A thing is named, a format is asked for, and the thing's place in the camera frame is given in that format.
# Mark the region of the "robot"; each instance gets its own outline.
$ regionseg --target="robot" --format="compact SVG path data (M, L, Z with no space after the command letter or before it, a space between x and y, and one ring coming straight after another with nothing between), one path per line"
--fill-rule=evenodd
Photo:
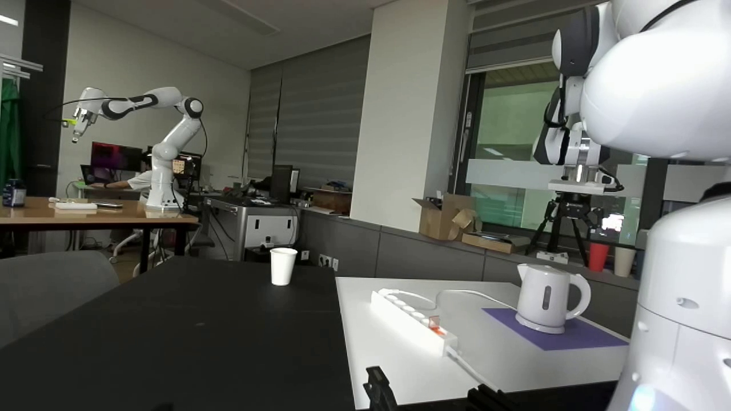
M103 92L88 87L73 109L73 116L68 119L73 125L73 141L78 141L99 116L119 121L126 115L147 108L177 108L183 119L160 145L153 146L153 170L135 177L129 182L132 190L151 190L147 199L150 211L180 211L183 202L174 193L171 162L201 129L201 101L183 95L177 87L160 87L131 99L110 99Z
M590 8L557 32L554 54L564 103L549 108L554 131L538 141L538 161L592 170L598 146L616 146L729 162L731 0ZM606 178L566 185L588 193L584 182L610 185ZM651 229L632 349L610 409L729 409L729 211L731 197L716 197Z

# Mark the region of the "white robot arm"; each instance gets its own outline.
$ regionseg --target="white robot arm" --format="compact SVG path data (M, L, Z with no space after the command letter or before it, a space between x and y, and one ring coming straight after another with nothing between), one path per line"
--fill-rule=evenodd
M588 67L574 125L632 153L729 162L731 0L613 0L602 28L616 45ZM731 404L729 227L724 197L651 229L610 409Z
M68 121L73 125L73 141L78 141L99 116L118 121L147 108L177 108L183 115L180 124L153 146L153 170L135 178L137 188L151 188L147 199L150 208L177 211L180 208L180 202L174 193L171 162L201 129L201 101L180 95L177 87L160 87L131 99L108 99L103 92L88 87Z

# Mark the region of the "desk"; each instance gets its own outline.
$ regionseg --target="desk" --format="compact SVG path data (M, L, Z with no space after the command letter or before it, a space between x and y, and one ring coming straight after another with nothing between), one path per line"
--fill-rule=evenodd
M428 351L408 341L399 328L389 326L389 322L371 307L371 292L379 287L409 290L429 300L434 300L439 290L480 290L513 307L520 301L520 287L513 284L341 277L339 300L357 409L368 409L371 404L364 391L368 380L367 368L371 365L381 365L399 404L466 397L469 389L480 383L453 359ZM441 324L458 335L458 348L464 351L484 351L483 359L490 368L484 377L490 377L488 387L495 391L527 392L619 380L626 345L543 351L508 331L504 324L490 322L483 308L495 304L488 300L472 295L444 295L441 304L445 308L453 307L453 314L458 314L441 318Z
M353 409L335 277L171 259L0 351L8 411Z
M147 272L151 229L177 231L177 253L185 253L185 232L200 220L183 212L151 212L139 202L114 202L119 211L57 211L46 197L27 197L25 208L0 208L0 229L10 231L89 231L142 229L139 272Z

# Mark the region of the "white kettle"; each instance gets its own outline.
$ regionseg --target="white kettle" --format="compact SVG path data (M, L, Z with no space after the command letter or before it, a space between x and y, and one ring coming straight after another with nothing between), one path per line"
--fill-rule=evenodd
M592 287L581 274L529 262L520 266L520 274L523 286L516 319L529 328L563 334L564 322L584 315L592 301ZM571 284L581 290L581 301L574 311L566 308Z

